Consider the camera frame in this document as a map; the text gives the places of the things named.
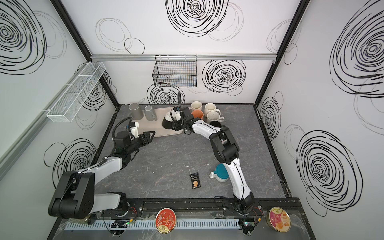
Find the large white mug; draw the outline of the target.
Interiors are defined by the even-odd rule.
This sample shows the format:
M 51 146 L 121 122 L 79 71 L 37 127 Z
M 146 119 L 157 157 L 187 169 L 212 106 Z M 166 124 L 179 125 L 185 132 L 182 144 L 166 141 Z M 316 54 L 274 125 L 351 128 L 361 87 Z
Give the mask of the large white mug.
M 216 105 L 213 103 L 207 103 L 204 108 L 204 116 L 207 117 L 209 112 L 217 112 L 221 115 L 221 111 L 217 109 Z

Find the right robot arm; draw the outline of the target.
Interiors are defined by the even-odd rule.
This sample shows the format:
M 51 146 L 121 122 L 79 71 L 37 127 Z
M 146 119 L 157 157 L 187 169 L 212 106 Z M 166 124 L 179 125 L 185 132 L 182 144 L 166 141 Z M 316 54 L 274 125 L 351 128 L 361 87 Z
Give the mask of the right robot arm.
M 174 107 L 167 114 L 175 131 L 195 133 L 210 140 L 216 159 L 224 165 L 231 180 L 235 206 L 241 214 L 249 213 L 255 203 L 240 165 L 240 147 L 227 127 L 214 127 L 200 118 L 195 118 L 189 108 Z

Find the black mug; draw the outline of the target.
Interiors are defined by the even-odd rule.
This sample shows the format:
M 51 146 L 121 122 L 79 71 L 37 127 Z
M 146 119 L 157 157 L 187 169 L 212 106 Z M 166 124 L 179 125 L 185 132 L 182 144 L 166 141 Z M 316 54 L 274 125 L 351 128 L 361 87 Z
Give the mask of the black mug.
M 216 128 L 221 128 L 222 127 L 222 124 L 220 122 L 218 122 L 218 121 L 212 121 L 212 122 L 210 122 L 210 125 L 214 126 Z

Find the cream and orange mug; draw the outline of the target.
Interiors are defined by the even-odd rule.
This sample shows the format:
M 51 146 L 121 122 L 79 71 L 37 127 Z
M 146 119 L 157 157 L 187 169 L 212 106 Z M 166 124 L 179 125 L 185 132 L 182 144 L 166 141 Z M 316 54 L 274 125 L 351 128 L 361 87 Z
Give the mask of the cream and orange mug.
M 199 119 L 203 119 L 203 117 L 204 117 L 204 113 L 201 111 L 201 110 L 194 110 L 193 112 L 192 112 L 192 115 L 193 115 L 193 117 L 194 118 L 199 118 Z

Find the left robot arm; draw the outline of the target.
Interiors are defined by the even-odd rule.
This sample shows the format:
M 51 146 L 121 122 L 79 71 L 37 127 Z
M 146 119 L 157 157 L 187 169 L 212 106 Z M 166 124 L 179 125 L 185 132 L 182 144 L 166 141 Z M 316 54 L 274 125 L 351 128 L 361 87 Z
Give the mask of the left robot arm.
M 63 219 L 84 219 L 86 216 L 106 210 L 127 212 L 129 203 L 125 193 L 96 194 L 95 185 L 101 180 L 125 168 L 141 147 L 150 144 L 155 131 L 134 137 L 128 132 L 119 132 L 114 137 L 114 148 L 100 163 L 81 171 L 65 172 L 56 187 L 48 207 L 48 214 Z

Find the cream speckled mug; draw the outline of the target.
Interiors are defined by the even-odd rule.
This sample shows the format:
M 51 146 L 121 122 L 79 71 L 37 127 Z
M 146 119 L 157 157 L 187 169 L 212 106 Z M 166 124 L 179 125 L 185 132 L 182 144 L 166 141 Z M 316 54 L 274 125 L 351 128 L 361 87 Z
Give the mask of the cream speckled mug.
M 224 120 L 225 120 L 225 117 L 221 116 L 221 114 L 219 114 L 216 111 L 211 111 L 211 112 L 208 112 L 208 114 L 207 114 L 207 123 L 208 124 L 210 124 L 211 122 L 214 122 L 214 121 L 222 123 Z

